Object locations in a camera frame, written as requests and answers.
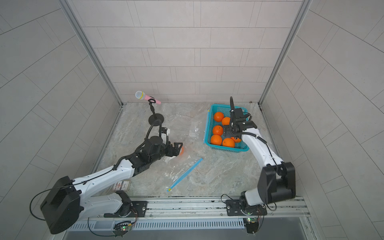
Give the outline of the clear zip-top bag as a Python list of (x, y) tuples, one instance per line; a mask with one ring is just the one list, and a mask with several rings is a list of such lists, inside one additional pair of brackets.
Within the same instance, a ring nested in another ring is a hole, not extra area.
[(210, 111), (206, 110), (183, 120), (180, 127), (181, 136), (190, 141), (204, 143), (209, 113)]
[(202, 161), (203, 158), (199, 157), (196, 151), (185, 148), (182, 156), (163, 157), (151, 165), (146, 172), (147, 178), (156, 186), (160, 186), (162, 191), (171, 192)]

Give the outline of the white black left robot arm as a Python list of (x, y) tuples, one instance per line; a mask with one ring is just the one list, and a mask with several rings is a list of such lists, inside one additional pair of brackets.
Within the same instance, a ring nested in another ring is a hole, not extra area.
[(107, 196), (97, 196), (97, 193), (139, 175), (163, 157), (179, 156), (182, 147), (183, 143), (171, 144), (169, 130), (160, 126), (156, 136), (146, 135), (132, 154), (121, 157), (113, 166), (73, 180), (68, 176), (60, 178), (46, 190), (47, 196), (40, 205), (50, 233), (59, 234), (78, 220), (97, 215), (129, 215), (132, 201), (127, 193), (116, 191)]

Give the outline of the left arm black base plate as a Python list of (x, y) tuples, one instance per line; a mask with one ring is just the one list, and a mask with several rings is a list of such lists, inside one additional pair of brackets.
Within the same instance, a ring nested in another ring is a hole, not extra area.
[(148, 201), (133, 201), (130, 204), (123, 203), (116, 213), (104, 214), (104, 218), (143, 218), (146, 214)]

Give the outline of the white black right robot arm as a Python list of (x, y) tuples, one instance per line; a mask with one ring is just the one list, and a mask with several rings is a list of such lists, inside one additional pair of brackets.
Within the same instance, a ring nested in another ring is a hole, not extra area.
[(262, 205), (268, 208), (271, 204), (295, 198), (294, 165), (284, 162), (274, 153), (252, 121), (252, 115), (244, 113), (241, 108), (236, 108), (233, 97), (230, 97), (228, 130), (231, 137), (240, 138), (249, 147), (261, 168), (258, 186), (241, 193), (239, 199), (241, 211), (245, 215), (257, 212), (262, 214), (260, 210)]

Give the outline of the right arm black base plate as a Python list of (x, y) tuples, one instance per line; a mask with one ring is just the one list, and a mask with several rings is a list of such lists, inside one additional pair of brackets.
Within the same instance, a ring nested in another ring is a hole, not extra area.
[(265, 216), (267, 210), (262, 205), (249, 206), (245, 200), (225, 200), (228, 216)]

